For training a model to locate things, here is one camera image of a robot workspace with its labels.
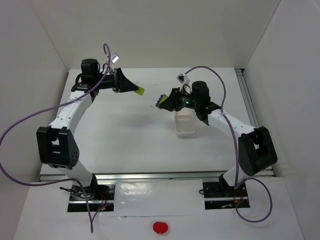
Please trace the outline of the purple lego brick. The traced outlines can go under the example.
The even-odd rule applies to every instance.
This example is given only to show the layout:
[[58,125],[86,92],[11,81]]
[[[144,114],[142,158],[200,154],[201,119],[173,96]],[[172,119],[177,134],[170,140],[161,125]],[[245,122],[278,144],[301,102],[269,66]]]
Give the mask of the purple lego brick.
[[159,105],[166,100],[168,96],[166,94],[161,94],[158,98],[157,102],[155,103],[155,107],[159,108]]

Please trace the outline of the green lego brick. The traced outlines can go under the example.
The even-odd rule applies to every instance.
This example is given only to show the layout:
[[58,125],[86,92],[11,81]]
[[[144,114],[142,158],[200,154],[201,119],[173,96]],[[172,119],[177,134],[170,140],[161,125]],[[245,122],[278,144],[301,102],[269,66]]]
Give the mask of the green lego brick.
[[134,91],[136,94],[142,96],[145,92],[145,89],[141,86],[138,86],[138,89]]

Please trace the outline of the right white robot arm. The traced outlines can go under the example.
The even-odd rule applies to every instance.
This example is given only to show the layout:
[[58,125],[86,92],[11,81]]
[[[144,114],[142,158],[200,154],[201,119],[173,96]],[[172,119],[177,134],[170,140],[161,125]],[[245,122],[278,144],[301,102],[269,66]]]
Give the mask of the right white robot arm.
[[162,94],[156,107],[170,112],[184,108],[194,110],[196,117],[207,126],[214,127],[232,137],[235,144],[236,163],[218,178],[220,190],[230,194],[242,181],[256,175],[278,161],[278,156],[269,130],[241,122],[211,100],[210,91],[204,81],[192,84],[191,92],[173,88],[169,95]]

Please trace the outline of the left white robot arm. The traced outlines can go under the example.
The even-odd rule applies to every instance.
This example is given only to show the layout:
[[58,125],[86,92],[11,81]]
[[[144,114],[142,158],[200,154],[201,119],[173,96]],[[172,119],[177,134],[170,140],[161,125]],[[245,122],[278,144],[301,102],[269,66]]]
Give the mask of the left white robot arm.
[[39,127],[36,131],[41,163],[75,179],[77,185],[83,186],[90,194],[98,191],[97,178],[81,163],[74,133],[86,110],[104,89],[115,93],[139,91],[139,87],[128,80],[120,68],[112,69],[106,63],[105,70],[100,71],[96,59],[82,60],[81,73],[71,88],[68,104],[47,127]]

